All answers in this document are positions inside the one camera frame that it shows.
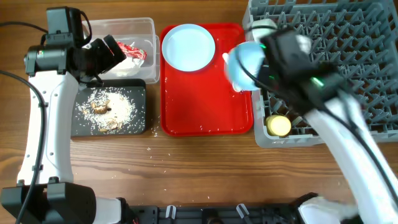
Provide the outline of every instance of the wooden tabletop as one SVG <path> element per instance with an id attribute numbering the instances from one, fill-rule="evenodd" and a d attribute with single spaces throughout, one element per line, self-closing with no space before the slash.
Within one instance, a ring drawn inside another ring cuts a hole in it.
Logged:
<path id="1" fill-rule="evenodd" d="M 247 0 L 105 2 L 3 0 L 0 22 L 24 21 L 47 28 L 45 10 L 70 6 L 88 18 L 151 17 L 156 34 L 171 24 L 236 22 L 241 24 Z M 0 69 L 24 78 L 23 57 L 42 33 L 29 27 L 0 28 Z M 159 85 L 147 86 L 148 131 L 139 136 L 104 136 L 71 141 L 75 183 L 97 196 L 124 197 L 131 205 L 236 205 L 290 202 L 317 192 L 330 200 L 353 202 L 328 148 L 263 149 L 254 132 L 237 136 L 173 138 L 159 123 Z M 0 188 L 12 187 L 22 164 L 29 122 L 29 90 L 0 75 Z M 157 128 L 155 137 L 151 128 Z M 394 170 L 396 143 L 379 144 Z M 0 223 L 15 219 L 0 208 Z"/>

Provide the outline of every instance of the yellow object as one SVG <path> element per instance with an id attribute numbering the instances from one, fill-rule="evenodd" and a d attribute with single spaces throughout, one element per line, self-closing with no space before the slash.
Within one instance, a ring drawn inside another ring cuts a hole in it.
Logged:
<path id="1" fill-rule="evenodd" d="M 272 115 L 266 119 L 268 134 L 272 136 L 285 136 L 292 129 L 292 123 L 285 116 Z"/>

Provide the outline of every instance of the dish rack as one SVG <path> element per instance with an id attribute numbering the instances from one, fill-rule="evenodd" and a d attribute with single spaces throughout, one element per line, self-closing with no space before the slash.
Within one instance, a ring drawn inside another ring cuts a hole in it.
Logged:
<path id="1" fill-rule="evenodd" d="M 398 141 L 398 94 L 396 71 L 398 17 L 391 0 L 317 1 L 299 4 L 296 0 L 249 0 L 243 18 L 247 29 L 253 21 L 272 19 L 287 24 L 313 40 L 310 60 L 329 61 L 350 82 L 376 142 Z M 253 40 L 248 33 L 246 40 Z M 261 147 L 312 146 L 324 143 L 306 120 L 271 92 L 252 92 L 254 133 Z M 270 136 L 265 119 L 273 114 L 292 122 L 284 138 Z"/>

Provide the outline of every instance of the red tray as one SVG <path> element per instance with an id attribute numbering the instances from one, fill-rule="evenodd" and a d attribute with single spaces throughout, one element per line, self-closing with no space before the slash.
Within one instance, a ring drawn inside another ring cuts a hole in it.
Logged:
<path id="1" fill-rule="evenodd" d="M 160 58 L 162 128 L 171 136 L 245 133 L 253 125 L 251 95 L 232 89 L 222 58 L 223 53 L 236 46 L 243 29 L 231 23 L 199 25 L 210 32 L 216 43 L 213 60 L 205 68 L 181 72 L 165 62 L 163 56 Z M 174 27 L 162 31 L 161 43 Z"/>

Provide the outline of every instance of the green light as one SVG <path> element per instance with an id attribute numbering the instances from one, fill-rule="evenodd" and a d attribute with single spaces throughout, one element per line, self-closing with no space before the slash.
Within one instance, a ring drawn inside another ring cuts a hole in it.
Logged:
<path id="1" fill-rule="evenodd" d="M 320 87 L 323 87 L 325 84 L 323 84 L 323 82 L 321 82 L 321 80 L 319 80 L 318 78 L 312 77 L 311 81 L 314 82 L 315 84 L 317 84 Z"/>

